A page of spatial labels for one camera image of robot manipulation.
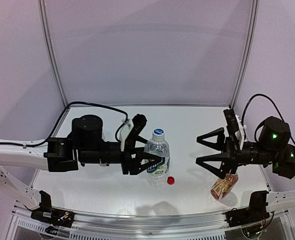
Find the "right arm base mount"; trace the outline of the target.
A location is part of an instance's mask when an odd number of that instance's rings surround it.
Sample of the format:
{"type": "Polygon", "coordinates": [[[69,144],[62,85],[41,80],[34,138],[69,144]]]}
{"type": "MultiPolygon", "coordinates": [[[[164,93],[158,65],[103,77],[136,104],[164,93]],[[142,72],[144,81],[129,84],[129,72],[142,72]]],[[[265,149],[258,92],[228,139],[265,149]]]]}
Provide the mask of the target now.
{"type": "Polygon", "coordinates": [[[270,217],[267,212],[268,193],[266,190],[255,191],[250,195],[247,207],[225,212],[229,227],[243,226],[268,219],[270,217]]]}

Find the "blue white bottle cap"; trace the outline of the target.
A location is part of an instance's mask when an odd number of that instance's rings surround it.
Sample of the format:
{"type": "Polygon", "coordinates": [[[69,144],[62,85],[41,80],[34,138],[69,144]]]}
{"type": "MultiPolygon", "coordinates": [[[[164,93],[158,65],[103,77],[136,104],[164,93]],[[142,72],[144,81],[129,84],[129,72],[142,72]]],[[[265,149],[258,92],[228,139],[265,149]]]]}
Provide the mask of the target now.
{"type": "Polygon", "coordinates": [[[156,128],[156,129],[153,130],[152,136],[155,139],[163,139],[165,137],[165,132],[161,128],[156,128]]]}

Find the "red bottle cap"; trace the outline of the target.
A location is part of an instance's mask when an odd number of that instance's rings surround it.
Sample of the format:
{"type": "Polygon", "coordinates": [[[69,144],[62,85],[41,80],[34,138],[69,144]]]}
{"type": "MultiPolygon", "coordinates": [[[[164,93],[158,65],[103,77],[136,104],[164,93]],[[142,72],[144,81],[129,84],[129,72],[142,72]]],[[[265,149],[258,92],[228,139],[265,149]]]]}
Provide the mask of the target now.
{"type": "Polygon", "coordinates": [[[172,177],[172,176],[169,176],[167,178],[167,181],[166,182],[167,182],[168,185],[173,185],[175,183],[175,178],[172,177]]]}

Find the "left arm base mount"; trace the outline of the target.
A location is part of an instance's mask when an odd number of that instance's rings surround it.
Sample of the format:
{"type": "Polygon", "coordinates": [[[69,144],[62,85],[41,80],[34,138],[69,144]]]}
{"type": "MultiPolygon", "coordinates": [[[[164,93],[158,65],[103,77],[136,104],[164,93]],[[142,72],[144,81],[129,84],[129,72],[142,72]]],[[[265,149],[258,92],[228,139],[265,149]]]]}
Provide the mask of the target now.
{"type": "Polygon", "coordinates": [[[59,227],[71,228],[75,213],[52,207],[51,196],[43,190],[39,191],[40,202],[38,208],[31,211],[31,218],[49,224],[44,230],[47,234],[57,235],[59,227]]]}

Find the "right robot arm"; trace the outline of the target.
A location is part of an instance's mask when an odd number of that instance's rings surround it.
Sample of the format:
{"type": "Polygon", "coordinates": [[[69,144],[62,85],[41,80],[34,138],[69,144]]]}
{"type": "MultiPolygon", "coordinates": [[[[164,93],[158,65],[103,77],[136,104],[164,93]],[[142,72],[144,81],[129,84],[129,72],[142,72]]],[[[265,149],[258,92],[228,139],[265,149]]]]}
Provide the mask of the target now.
{"type": "Polygon", "coordinates": [[[235,175],[241,166],[272,166],[278,176],[295,178],[295,145],[290,144],[291,130],[288,123],[270,116],[263,120],[259,138],[255,141],[245,140],[245,127],[238,115],[226,110],[226,130],[218,128],[197,137],[196,141],[204,146],[217,150],[218,154],[201,156],[195,163],[223,180],[235,175]]]}

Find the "clear bottle green blue label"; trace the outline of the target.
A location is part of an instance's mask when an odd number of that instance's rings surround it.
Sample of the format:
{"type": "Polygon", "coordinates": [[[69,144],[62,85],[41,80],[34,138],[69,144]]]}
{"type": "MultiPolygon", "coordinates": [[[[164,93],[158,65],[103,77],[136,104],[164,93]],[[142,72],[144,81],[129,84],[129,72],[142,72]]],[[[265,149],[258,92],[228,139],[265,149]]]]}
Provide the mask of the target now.
{"type": "Polygon", "coordinates": [[[170,168],[170,146],[162,128],[152,131],[151,139],[145,144],[144,151],[154,157],[146,161],[152,162],[146,170],[148,183],[152,188],[160,187],[167,181],[170,168]]]}

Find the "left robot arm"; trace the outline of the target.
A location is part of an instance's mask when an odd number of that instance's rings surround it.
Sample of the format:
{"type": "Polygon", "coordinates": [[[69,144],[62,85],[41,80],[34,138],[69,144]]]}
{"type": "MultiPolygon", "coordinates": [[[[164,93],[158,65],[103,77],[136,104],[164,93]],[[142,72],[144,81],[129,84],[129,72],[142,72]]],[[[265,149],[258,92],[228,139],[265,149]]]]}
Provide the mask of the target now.
{"type": "Polygon", "coordinates": [[[146,123],[143,114],[123,120],[118,141],[104,140],[103,120],[97,115],[74,118],[66,137],[50,137],[36,144],[7,143],[0,139],[0,191],[8,193],[30,211],[50,213],[53,209],[51,196],[10,175],[5,166],[64,173],[77,171],[86,164],[119,164],[124,175],[138,175],[163,161],[161,156],[136,147],[136,142],[147,143],[140,136],[146,123]]]}

